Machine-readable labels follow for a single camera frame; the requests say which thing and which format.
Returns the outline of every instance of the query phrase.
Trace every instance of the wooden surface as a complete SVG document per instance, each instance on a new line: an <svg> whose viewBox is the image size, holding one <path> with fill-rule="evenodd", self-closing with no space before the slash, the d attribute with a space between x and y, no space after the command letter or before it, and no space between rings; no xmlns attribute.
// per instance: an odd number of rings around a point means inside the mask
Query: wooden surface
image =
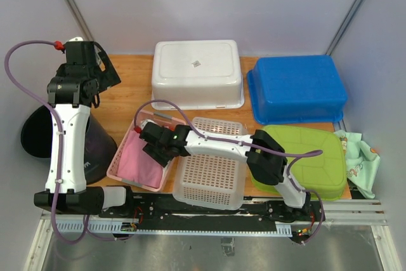
<svg viewBox="0 0 406 271"><path fill-rule="evenodd" d="M93 115L107 130L119 145L129 124L133 120L133 116L137 108L151 99L151 76L152 76L152 62L154 57L152 55L110 55L110 59L114 64L117 72L121 78L121 84L100 96L100 107L92 109ZM242 57L241 70L244 76L244 93L246 97L245 104L239 109L216 109L216 110L189 110L185 111L190 119L194 117L210 117L213 119L222 119L228 121L241 122L247 128L248 132L254 133L255 129L259 129L262 125L258 124L251 112L251 101L247 87L247 72L251 70L258 58L256 57ZM145 110L153 111L149 105ZM160 111L167 113L173 117L181 119L181 116L176 111ZM333 125L327 123L310 123L310 124L295 124L296 126L303 126L307 128L316 128L327 131L334 131ZM168 181L164 187L163 192L172 192L174 175L176 172L177 162L169 175ZM110 178L104 178L94 185L121 185L124 183L118 182ZM145 192L142 188L132 187L133 190ZM262 192L254 187L251 182L251 176L247 168L246 187L244 194L246 196L270 196L269 193ZM342 198L351 198L350 190L347 187L344 191Z"/></svg>

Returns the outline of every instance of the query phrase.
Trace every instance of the black trash can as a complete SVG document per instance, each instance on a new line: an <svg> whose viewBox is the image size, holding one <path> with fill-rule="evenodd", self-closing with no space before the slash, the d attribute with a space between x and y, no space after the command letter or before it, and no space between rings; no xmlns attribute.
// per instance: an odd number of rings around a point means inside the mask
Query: black trash can
<svg viewBox="0 0 406 271"><path fill-rule="evenodd" d="M24 123L21 144L26 152L51 163L52 118L49 110L39 107ZM117 144L90 114L84 139L84 176L92 184L104 178L117 151Z"/></svg>

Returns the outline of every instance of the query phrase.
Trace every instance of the white storage bin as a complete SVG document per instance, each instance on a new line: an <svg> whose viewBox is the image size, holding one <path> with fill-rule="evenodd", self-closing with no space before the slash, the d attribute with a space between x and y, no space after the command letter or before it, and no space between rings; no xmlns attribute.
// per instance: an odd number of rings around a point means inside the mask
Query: white storage bin
<svg viewBox="0 0 406 271"><path fill-rule="evenodd" d="M237 43L162 41L152 69L152 99L165 99L181 109L232 109L244 104ZM154 103L158 110L170 110Z"/></svg>
<svg viewBox="0 0 406 271"><path fill-rule="evenodd" d="M241 123L196 117L193 125L224 135L245 135ZM244 200L246 165L212 155L181 158L173 197L177 201L213 209L238 209Z"/></svg>

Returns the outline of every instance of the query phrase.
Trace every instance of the green plastic lid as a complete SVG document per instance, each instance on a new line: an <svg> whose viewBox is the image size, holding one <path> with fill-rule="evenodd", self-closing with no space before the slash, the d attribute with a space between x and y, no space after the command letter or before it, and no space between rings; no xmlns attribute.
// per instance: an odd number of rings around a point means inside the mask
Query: green plastic lid
<svg viewBox="0 0 406 271"><path fill-rule="evenodd" d="M304 188L316 190L322 199L337 200L346 186L346 163L339 138L328 131L295 126L268 125L263 128L287 153L304 154L322 149L317 157L302 158L292 173ZM277 194L274 187L251 180L256 188Z"/></svg>

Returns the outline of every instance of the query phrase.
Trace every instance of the pink cloth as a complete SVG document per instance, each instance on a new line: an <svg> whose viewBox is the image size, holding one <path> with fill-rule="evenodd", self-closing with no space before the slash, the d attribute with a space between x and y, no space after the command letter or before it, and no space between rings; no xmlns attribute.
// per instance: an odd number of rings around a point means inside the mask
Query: pink cloth
<svg viewBox="0 0 406 271"><path fill-rule="evenodd" d="M162 166L142 149L147 143L131 130L122 150L117 176L136 183L159 188L162 180Z"/></svg>

